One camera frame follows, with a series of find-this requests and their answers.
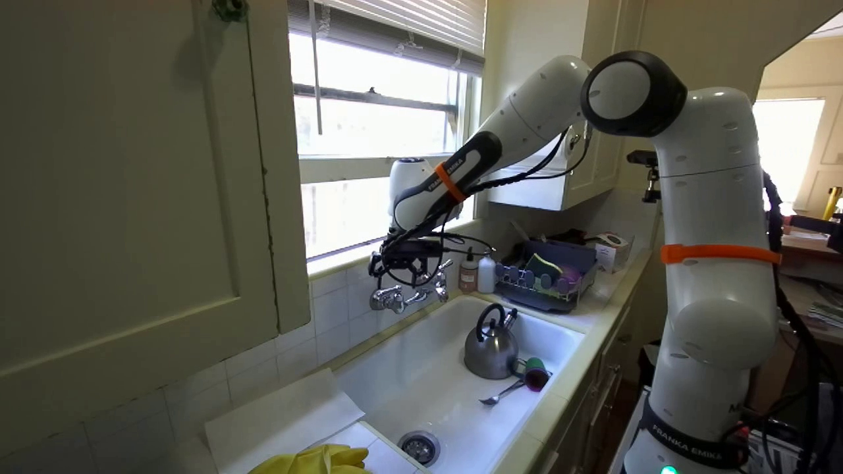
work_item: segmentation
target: white sink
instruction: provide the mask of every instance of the white sink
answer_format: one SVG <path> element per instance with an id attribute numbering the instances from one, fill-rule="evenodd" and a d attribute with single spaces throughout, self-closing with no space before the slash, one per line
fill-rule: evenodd
<path id="1" fill-rule="evenodd" d="M 420 430 L 438 440 L 439 451 L 429 472 L 493 472 L 542 397 L 525 386 L 496 407 L 480 402 L 515 382 L 480 378 L 463 367 L 467 335 L 488 305 L 480 297 L 455 297 L 338 374 L 341 386 L 387 440 L 397 443 Z M 521 357 L 542 357 L 553 376 L 563 376 L 563 367 L 582 343 L 579 331 L 540 320 L 529 310 L 518 310 L 515 331 Z"/>

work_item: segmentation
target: yellow rubber glove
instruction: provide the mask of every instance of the yellow rubber glove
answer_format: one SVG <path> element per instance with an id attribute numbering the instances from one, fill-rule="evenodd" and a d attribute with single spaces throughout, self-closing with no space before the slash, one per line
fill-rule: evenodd
<path id="1" fill-rule="evenodd" d="M 273 456 L 254 469 L 254 474 L 367 474 L 367 448 L 317 446 L 296 456 Z"/>

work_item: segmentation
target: dish rack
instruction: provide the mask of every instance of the dish rack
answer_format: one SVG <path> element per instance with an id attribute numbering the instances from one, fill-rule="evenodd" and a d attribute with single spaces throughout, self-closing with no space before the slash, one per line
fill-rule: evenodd
<path id="1" fill-rule="evenodd" d="M 575 243 L 528 243 L 528 257 L 496 266 L 496 293 L 512 303 L 571 314 L 596 280 L 597 256 Z"/>

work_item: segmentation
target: bottle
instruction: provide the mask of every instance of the bottle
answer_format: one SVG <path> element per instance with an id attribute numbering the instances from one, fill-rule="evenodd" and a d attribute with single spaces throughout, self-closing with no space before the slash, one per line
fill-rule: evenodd
<path id="1" fill-rule="evenodd" d="M 496 257 L 489 256 L 478 264 L 478 293 L 496 294 Z"/>
<path id="2" fill-rule="evenodd" d="M 462 293 L 478 293 L 478 261 L 470 247 L 467 261 L 458 264 L 458 290 Z"/>

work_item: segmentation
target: silver kettle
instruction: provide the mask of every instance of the silver kettle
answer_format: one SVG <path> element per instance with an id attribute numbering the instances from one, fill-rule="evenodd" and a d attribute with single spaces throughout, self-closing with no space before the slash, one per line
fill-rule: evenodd
<path id="1" fill-rule="evenodd" d="M 463 363 L 482 378 L 507 378 L 518 356 L 518 343 L 509 328 L 516 319 L 516 307 L 507 317 L 504 305 L 493 303 L 478 319 L 478 326 L 467 338 Z"/>

